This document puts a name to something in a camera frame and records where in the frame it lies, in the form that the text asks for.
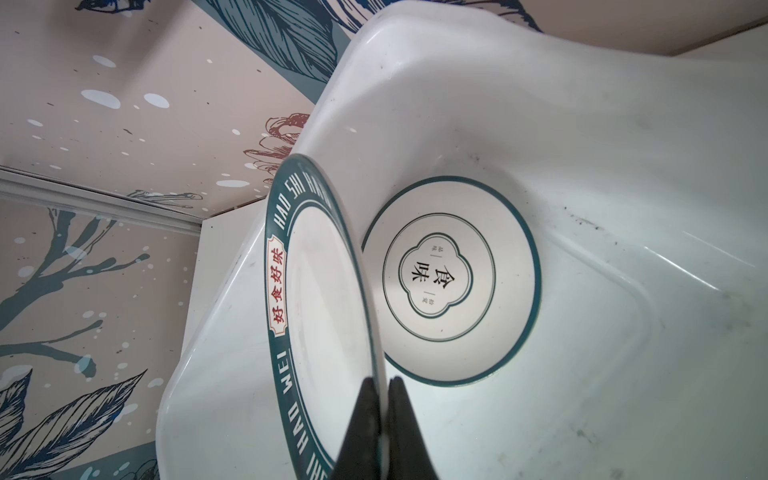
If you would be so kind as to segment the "green rim plate front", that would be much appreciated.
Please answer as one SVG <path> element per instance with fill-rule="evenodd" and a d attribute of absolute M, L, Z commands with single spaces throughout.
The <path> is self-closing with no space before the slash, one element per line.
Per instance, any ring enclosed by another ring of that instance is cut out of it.
<path fill-rule="evenodd" d="M 268 196 L 263 240 L 270 361 L 294 474 L 328 479 L 361 386 L 386 404 L 383 352 L 360 248 L 318 164 L 292 155 Z"/>

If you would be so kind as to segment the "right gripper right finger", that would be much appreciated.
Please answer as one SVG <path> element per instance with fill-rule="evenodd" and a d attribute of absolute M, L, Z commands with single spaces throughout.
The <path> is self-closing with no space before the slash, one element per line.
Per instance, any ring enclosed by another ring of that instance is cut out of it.
<path fill-rule="evenodd" d="M 387 429 L 389 436 L 388 479 L 437 480 L 418 425 L 406 385 L 394 377 L 389 383 Z"/>

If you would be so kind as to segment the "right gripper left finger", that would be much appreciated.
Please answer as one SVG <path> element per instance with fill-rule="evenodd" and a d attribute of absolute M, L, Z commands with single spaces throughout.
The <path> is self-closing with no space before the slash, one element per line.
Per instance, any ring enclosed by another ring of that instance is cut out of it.
<path fill-rule="evenodd" d="M 330 479 L 378 480 L 380 435 L 379 395 L 374 380 L 368 377 L 361 384 Z"/>

